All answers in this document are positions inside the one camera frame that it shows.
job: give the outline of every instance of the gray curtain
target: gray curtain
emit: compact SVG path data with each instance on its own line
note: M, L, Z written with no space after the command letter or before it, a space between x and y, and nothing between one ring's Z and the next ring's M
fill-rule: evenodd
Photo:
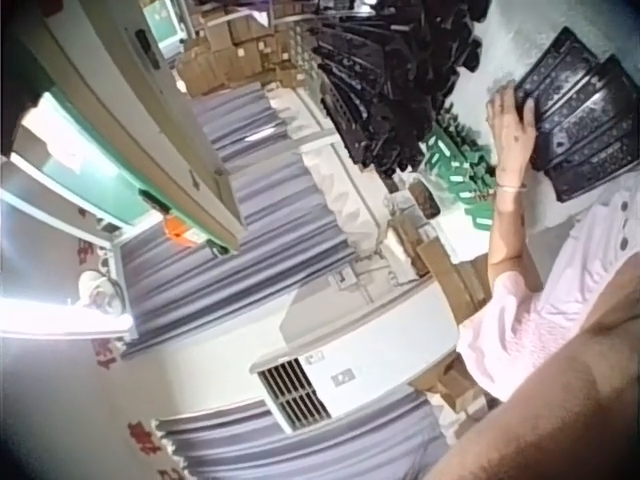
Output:
M232 174L248 166L248 154L288 138L259 85L205 97L193 108ZM245 141L269 127L275 127L271 135ZM162 225L122 245L138 332L124 357L233 321L353 258L298 153L258 170L232 180L247 224L236 255L216 259L204 246L181 248L166 238Z
M407 390L291 435L262 401L156 428L198 479L418 480L448 449L431 405Z

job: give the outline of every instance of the woman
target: woman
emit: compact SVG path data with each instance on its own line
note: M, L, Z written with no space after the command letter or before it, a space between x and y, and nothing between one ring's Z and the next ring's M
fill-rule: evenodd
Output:
M487 104L498 156L488 254L493 298L461 326L458 351L478 384L506 401L552 354L588 328L638 311L640 174L612 182L608 201L581 215L544 289L528 261L521 193L536 138L534 104L518 116L514 84Z

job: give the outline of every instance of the orange object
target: orange object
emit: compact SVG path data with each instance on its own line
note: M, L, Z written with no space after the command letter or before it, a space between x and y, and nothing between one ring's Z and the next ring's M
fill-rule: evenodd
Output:
M175 215L167 215L164 217L164 231L167 236L183 247L195 247L196 242L188 238L188 233L192 231L192 228L186 225Z

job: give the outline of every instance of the ceiling light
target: ceiling light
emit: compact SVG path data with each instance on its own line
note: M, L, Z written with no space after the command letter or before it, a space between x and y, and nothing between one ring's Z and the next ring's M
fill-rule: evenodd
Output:
M132 326L126 314L112 317L76 305L0 298L0 337L114 338L127 335Z

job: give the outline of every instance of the bracelet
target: bracelet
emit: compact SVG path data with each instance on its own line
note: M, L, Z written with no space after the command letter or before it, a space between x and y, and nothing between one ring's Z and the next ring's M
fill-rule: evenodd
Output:
M498 184L498 185L496 185L496 189L497 190L504 190L505 192L509 192L509 193L526 192L527 191L527 184L523 183L519 187L512 187L510 185L500 185L500 184Z

